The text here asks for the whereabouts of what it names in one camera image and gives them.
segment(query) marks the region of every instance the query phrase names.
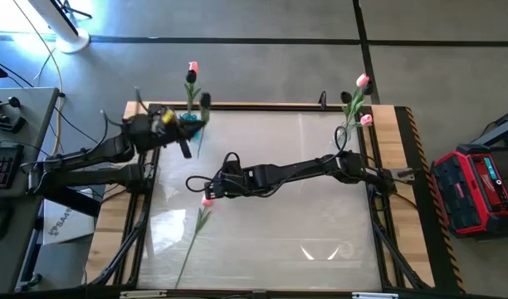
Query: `glass tabletop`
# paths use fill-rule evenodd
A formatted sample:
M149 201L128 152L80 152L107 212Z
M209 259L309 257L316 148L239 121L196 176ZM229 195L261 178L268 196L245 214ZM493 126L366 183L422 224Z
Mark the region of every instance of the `glass tabletop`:
M190 142L192 159L177 145L162 149L138 287L380 290L365 186L327 176L284 184L267 199L214 200L187 257L203 207L188 176L213 177L231 151L243 168L334 154L343 120L342 112L214 111L202 143ZM355 130L346 149L359 152Z

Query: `hazard stripe tape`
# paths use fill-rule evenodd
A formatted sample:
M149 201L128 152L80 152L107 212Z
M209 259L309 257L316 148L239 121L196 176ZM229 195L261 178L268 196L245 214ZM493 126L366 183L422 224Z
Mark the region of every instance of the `hazard stripe tape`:
M406 107L406 110L408 113L409 122L411 123L411 126L413 127L414 139L417 142L418 153L420 154L420 160L422 161L423 171L424 171L424 173L426 175L426 179L427 179L427 186L429 187L430 194L433 198L433 204L436 207L435 213L438 216L438 222L441 226L442 237L444 238L444 243L446 244L447 252L450 255L450 262L453 267L453 273L457 277L457 285L459 286L459 289L461 289L462 293L466 293L465 288L464 288L464 283L462 282L462 278L461 278L461 271L459 270L459 266L457 265L457 259L455 258L455 253L453 252L452 241L450 240L450 237L447 232L445 218L444 218L444 214L442 212L442 205L440 204L440 202L438 200L438 196L435 191L435 185L434 185L431 175L429 173L429 167L427 166L425 154L423 153L423 145L422 145L422 142L420 141L420 135L418 133L417 125L416 125L416 122L414 121L414 118L413 118L413 112L411 111L410 108L407 108L407 107Z

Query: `concrete floor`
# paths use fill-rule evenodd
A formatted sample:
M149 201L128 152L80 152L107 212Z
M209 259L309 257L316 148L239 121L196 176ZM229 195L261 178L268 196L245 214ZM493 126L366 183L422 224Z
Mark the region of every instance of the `concrete floor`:
M359 38L351 0L71 2L94 16L76 16L74 22L101 36ZM508 41L508 0L360 2L369 39ZM20 3L27 8L27 1ZM49 32L40 18L33 19ZM12 5L0 2L0 31L31 28ZM472 140L508 111L508 47L370 47L370 53L381 104L413 109L428 161ZM29 80L45 58L34 35L0 42L0 62ZM97 137L99 111L120 118L126 101L134 99L133 86L146 100L184 100L188 61L199 62L200 84L218 101L311 103L327 91L328 102L336 103L364 72L359 46L95 42L75 55L55 51L55 58L67 94L65 116ZM58 85L52 62L38 85ZM14 86L0 79L0 87ZM53 141L48 135L45 150ZM78 150L90 141L64 125L62 144L66 151ZM466 290L508 297L508 238L453 242ZM37 270L45 281L37 288L80 284L88 247L85 239L42 248ZM72 258L82 263L67 261Z

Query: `desk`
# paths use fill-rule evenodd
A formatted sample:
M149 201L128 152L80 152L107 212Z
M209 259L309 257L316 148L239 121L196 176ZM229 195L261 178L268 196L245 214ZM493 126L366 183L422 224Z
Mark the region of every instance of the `desk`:
M180 109L182 103L161 103ZM215 110L230 110L242 107L245 110L266 110L267 107L281 110L319 110L318 105L298 104L264 104L256 103L217 103ZM128 103L125 117L134 114L136 104ZM418 205L413 209L403 199L390 197L390 214L393 220L393 231L401 253L406 257L413 269L429 285L450 292L463 290L447 229L442 216L437 213L439 207L430 189L431 181L428 174L427 161L424 158L418 131L410 109L391 105L372 105L365 108L374 116L374 130L364 131L366 152L372 156L377 147L376 160L380 160L385 168L423 169L413 187L397 185L398 192ZM86 271L89 277L96 277L108 264L118 249L128 212L128 195L122 195L103 205L98 219L96 233L90 248ZM124 279L132 268L132 256L127 258ZM403 279L396 279L393 263L385 253L386 276L393 285L403 284Z
M0 89L1 101L9 96L20 100L19 113L27 121L16 134L0 130L0 140L16 140L42 147L58 94L56 88ZM5 106L4 112L15 115L18 110ZM37 160L37 156L38 150L30 146L24 148L24 163ZM25 196L26 186L27 176L18 170L12 188L0 191L0 200L10 201L14 209L7 235L0 241L0 293L14 291L42 202L42 198Z

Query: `keyboard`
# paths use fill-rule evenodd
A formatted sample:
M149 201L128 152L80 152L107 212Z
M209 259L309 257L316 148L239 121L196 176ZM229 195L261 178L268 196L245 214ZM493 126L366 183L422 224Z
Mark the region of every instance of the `keyboard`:
M0 145L0 189L9 189L22 161L23 145Z

